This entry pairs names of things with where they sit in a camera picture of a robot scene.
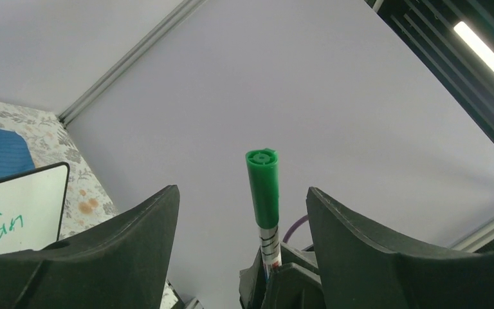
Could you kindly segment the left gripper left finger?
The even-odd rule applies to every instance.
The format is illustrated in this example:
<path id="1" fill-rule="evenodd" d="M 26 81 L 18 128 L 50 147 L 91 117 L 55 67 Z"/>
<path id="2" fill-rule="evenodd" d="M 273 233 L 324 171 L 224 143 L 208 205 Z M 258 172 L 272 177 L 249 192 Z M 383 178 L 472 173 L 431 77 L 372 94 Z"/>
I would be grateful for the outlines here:
<path id="1" fill-rule="evenodd" d="M 0 308 L 159 308 L 179 201 L 168 185 L 42 250 L 0 254 Z"/>

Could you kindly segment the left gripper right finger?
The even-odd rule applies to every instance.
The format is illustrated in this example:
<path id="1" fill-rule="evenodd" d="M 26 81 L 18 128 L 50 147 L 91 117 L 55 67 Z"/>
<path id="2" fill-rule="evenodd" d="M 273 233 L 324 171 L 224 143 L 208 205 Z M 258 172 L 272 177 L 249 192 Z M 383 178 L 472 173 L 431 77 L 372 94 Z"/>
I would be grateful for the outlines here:
<path id="1" fill-rule="evenodd" d="M 494 308 L 494 253 L 419 241 L 316 187 L 306 207 L 328 308 Z"/>

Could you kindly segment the small whiteboard black frame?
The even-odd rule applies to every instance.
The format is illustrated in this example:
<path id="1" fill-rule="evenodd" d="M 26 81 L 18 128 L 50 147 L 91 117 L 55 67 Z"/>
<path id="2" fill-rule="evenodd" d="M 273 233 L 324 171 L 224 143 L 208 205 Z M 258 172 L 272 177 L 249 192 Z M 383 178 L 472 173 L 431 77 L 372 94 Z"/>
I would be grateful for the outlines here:
<path id="1" fill-rule="evenodd" d="M 68 180 L 66 162 L 0 178 L 0 254 L 58 240 Z"/>

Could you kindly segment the green marker cap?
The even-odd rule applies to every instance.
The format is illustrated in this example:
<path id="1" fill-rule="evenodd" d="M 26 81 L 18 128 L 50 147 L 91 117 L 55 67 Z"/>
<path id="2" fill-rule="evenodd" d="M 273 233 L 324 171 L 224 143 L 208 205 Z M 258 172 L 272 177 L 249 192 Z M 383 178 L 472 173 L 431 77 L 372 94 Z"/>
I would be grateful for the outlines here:
<path id="1" fill-rule="evenodd" d="M 246 153 L 255 220 L 261 229 L 279 224 L 279 157 L 275 150 L 265 148 Z"/>

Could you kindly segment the green whiteboard marker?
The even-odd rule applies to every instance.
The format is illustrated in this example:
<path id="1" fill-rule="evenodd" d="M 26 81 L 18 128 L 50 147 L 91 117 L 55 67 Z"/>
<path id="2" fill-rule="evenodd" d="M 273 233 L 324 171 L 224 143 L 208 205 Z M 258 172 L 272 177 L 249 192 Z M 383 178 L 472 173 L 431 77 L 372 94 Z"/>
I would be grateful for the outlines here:
<path id="1" fill-rule="evenodd" d="M 282 265 L 279 226 L 271 229 L 259 228 L 259 239 L 264 275 L 268 280 L 273 270 Z"/>

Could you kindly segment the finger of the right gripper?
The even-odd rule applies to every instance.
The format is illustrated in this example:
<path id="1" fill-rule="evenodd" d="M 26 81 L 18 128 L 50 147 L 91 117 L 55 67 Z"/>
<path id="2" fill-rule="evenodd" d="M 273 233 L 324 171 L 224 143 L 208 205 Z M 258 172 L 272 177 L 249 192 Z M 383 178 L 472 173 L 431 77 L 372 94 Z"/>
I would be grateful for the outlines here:
<path id="1" fill-rule="evenodd" d="M 326 308 L 320 276 L 295 263 L 281 266 L 270 275 L 261 308 Z"/>
<path id="2" fill-rule="evenodd" d="M 297 250 L 292 247 L 281 248 L 283 265 L 295 263 L 319 275 L 315 253 Z M 269 280 L 265 279 L 261 253 L 258 252 L 253 265 L 240 271 L 239 295 L 243 308 L 261 308 Z"/>

